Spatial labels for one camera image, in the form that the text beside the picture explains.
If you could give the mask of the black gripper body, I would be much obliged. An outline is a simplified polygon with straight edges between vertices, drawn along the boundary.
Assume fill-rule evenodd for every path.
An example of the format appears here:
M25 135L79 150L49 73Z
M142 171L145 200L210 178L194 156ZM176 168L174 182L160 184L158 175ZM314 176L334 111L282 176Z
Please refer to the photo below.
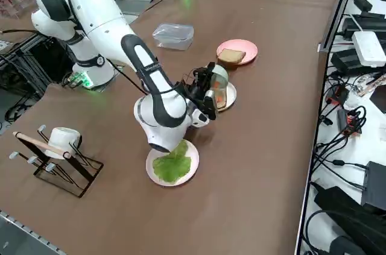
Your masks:
M199 109L200 111L207 111L208 108L205 105L205 93L209 89L208 78L195 79L191 84L188 84L185 80L182 83L182 94L185 97L188 111Z

